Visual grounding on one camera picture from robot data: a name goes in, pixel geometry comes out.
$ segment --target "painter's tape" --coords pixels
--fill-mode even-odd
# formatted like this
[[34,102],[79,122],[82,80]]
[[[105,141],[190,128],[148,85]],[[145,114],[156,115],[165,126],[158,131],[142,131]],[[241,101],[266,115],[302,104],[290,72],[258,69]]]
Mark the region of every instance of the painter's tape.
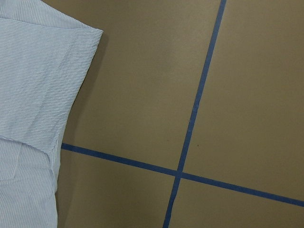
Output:
[[102,153],[102,152],[98,152],[98,151],[93,151],[90,149],[73,146],[73,145],[66,144],[66,143],[63,143],[61,148],[64,150],[73,151],[73,152],[77,152],[77,153],[81,153],[81,154],[85,154],[85,155],[90,155],[93,157],[102,158],[105,160],[118,162],[121,164],[131,165],[131,166],[142,168],[145,170],[151,170],[151,171],[155,171],[155,172],[164,173],[164,174],[167,174],[170,176],[176,176],[176,170],[167,169],[167,168],[160,167],[157,165],[147,164],[147,163],[144,163],[141,161],[135,161],[135,160],[131,160],[131,159],[123,158],[123,157],[118,157],[115,155]]
[[184,172],[178,173],[175,170],[167,169],[164,167],[151,165],[151,164],[147,164],[144,162],[135,161],[135,160],[131,160],[131,159],[123,158],[123,157],[118,157],[118,156],[110,155],[110,154],[103,153],[103,152],[93,151],[90,149],[73,146],[73,145],[66,144],[66,143],[63,143],[61,148],[64,150],[67,150],[67,151],[77,152],[77,153],[93,156],[96,158],[101,158],[101,159],[134,166],[134,167],[145,169],[145,170],[151,170],[154,172],[159,172],[159,173],[167,174],[170,176],[175,176],[175,180],[174,180],[174,184],[173,184],[173,188],[174,188],[173,192],[175,194],[177,194],[177,190],[178,190],[177,188],[179,187],[181,178],[183,178],[183,179],[187,179],[190,181],[196,181],[196,182],[204,183],[207,185],[212,185],[212,186],[216,186],[216,187],[220,187],[220,188],[224,188],[224,189],[242,192],[242,193],[249,194],[249,195],[259,196],[259,197],[270,199],[270,200],[280,201],[280,202],[304,207],[304,201],[301,201],[298,199],[292,199],[292,198],[288,198],[288,197],[284,197],[284,196],[275,195],[272,193],[258,191],[255,189],[250,189],[250,188],[238,186],[235,184],[229,184],[229,183],[221,182],[218,180],[200,177],[200,176],[196,176],[196,175],[189,174],[189,173],[184,173]]
[[[186,161],[186,157],[187,157],[187,153],[188,153],[188,149],[189,149],[189,145],[190,145],[190,140],[191,140],[191,137],[192,137],[192,132],[193,132],[198,108],[199,108],[199,105],[200,105],[200,99],[202,97],[203,89],[204,89],[204,86],[205,86],[205,83],[206,83],[206,78],[207,78],[207,74],[208,74],[208,71],[209,71],[209,66],[210,66],[210,63],[211,63],[215,43],[216,43],[216,40],[217,40],[217,37],[218,37],[220,23],[222,21],[222,17],[223,17],[223,14],[224,14],[225,5],[226,5],[226,0],[221,0],[220,5],[219,5],[219,9],[218,9],[217,18],[216,18],[214,28],[213,28],[211,40],[210,40],[210,43],[209,43],[209,47],[208,47],[203,71],[202,71],[202,74],[201,74],[201,77],[200,77],[199,87],[198,87],[198,90],[197,90],[197,93],[196,93],[196,96],[195,96],[195,100],[194,100],[194,104],[193,104],[193,108],[192,108],[192,112],[191,112],[191,117],[190,117],[188,128],[187,128],[187,133],[186,133],[186,137],[185,137],[185,140],[184,140],[184,145],[183,145],[183,148],[181,150],[180,162],[179,162],[179,165],[178,165],[178,168],[177,168],[177,171],[178,171],[177,173],[178,174],[181,174],[183,169],[184,169],[184,165],[185,165],[185,161]],[[171,213],[172,213],[172,207],[173,207],[176,195],[177,195],[180,180],[181,180],[180,176],[175,177],[175,181],[174,181],[172,191],[171,191],[171,196],[170,196],[170,199],[169,199],[169,204],[168,204],[166,215],[165,215],[165,220],[164,220],[164,223],[163,223],[163,226],[162,226],[163,228],[168,228],[169,227],[169,223],[170,223],[170,219],[171,219]]]
[[196,181],[196,182],[200,182],[200,183],[204,183],[204,184],[208,184],[208,185],[212,185],[212,186],[216,186],[216,187],[220,187],[220,188],[224,188],[224,189],[238,191],[238,192],[246,193],[249,195],[259,196],[259,197],[270,199],[270,200],[280,201],[283,203],[289,203],[289,204],[297,205],[300,207],[304,207],[304,201],[301,201],[298,199],[295,200],[292,198],[279,196],[279,195],[267,193],[264,191],[249,189],[249,188],[241,187],[241,186],[234,185],[234,184],[228,184],[228,183],[221,182],[218,180],[212,180],[212,179],[208,179],[205,177],[199,177],[199,176],[188,174],[188,173],[182,173],[181,177],[184,179],[188,179],[190,181]]

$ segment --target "blue and white striped fabric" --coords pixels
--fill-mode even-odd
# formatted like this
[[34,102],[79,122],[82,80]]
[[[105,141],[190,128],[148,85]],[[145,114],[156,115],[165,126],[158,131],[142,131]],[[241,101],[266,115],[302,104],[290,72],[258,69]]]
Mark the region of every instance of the blue and white striped fabric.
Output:
[[55,228],[60,146],[102,31],[0,0],[0,228]]

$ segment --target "floor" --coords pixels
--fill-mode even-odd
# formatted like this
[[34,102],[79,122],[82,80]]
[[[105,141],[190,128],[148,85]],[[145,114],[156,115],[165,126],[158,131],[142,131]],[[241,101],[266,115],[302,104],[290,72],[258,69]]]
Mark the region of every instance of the floor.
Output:
[[59,228],[304,227],[302,0],[44,0],[104,30]]

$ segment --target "fabric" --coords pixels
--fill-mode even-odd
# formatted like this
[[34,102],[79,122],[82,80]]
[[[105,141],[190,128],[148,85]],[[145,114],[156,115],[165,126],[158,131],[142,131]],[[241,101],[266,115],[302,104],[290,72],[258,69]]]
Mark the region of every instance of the fabric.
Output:
[[0,228],[55,228],[60,147],[102,31],[0,0]]

